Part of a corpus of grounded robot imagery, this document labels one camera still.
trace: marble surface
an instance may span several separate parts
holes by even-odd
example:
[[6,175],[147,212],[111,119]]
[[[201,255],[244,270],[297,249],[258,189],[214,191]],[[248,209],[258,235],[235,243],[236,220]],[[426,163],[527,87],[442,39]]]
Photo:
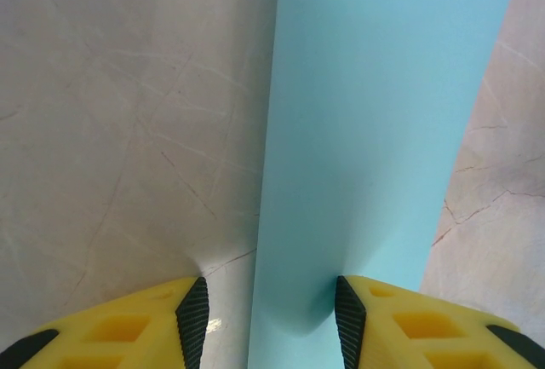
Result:
[[[244,368],[276,0],[0,0],[0,349],[165,280]],[[545,0],[513,0],[426,292],[545,340]]]
[[545,0],[511,0],[433,243],[426,293],[545,344]]
[[242,368],[276,0],[0,0],[0,349],[202,272]]

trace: yellow 3d printed part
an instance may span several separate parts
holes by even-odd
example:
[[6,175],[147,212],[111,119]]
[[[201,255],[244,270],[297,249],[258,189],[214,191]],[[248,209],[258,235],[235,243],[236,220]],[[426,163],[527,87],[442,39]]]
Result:
[[0,369],[198,369],[208,318],[206,280],[175,280],[39,328]]
[[545,368],[510,322],[379,281],[339,277],[335,310],[346,369]]

